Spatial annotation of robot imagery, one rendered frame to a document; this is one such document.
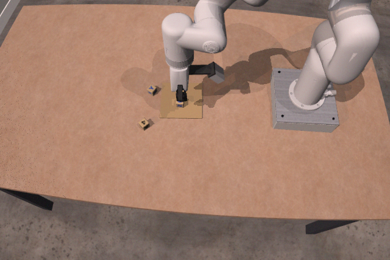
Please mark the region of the tan flat square mat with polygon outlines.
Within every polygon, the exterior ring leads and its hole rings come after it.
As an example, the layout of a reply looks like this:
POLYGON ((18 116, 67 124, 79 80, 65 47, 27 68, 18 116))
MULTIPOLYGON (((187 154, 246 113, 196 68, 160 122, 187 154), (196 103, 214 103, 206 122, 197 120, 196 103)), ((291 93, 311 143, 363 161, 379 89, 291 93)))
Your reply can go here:
POLYGON ((176 107, 176 92, 171 91, 171 83, 163 83, 160 118, 202 119, 202 83, 188 83, 186 93, 184 107, 176 107))

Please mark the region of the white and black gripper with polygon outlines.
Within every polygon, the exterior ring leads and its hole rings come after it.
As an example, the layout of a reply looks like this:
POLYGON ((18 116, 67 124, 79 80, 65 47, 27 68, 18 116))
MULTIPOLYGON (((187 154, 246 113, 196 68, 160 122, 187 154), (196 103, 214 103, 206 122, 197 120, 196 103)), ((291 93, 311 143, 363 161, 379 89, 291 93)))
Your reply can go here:
MULTIPOLYGON (((193 59, 193 61, 194 61, 194 59, 193 59)), ((192 63, 193 63, 193 61, 192 61, 192 63)), ((187 101, 187 93, 186 92, 188 91, 189 70, 190 70, 189 66, 190 65, 188 65, 184 68, 175 68, 175 67, 172 67, 169 65, 170 66, 169 69, 170 69, 171 91, 176 92, 176 95, 177 95, 176 99, 179 102, 187 101), (183 92, 183 90, 184 90, 184 92, 183 92)))

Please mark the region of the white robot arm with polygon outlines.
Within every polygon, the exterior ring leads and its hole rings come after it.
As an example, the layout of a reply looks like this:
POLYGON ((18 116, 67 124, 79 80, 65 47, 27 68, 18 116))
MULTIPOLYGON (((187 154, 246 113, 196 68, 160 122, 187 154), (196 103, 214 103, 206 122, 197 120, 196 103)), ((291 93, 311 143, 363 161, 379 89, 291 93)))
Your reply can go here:
MULTIPOLYGON (((192 63, 194 51, 222 52, 227 45, 224 12, 235 1, 199 0, 194 9, 194 22, 184 13, 165 17, 161 30, 166 62, 172 67, 184 68, 192 63)), ((317 110, 324 103, 324 96, 336 95, 336 90, 327 90, 331 88, 330 82, 343 85, 361 74, 380 41, 371 2, 330 1, 328 20, 314 31, 299 79, 294 80, 288 90, 296 107, 317 110)))

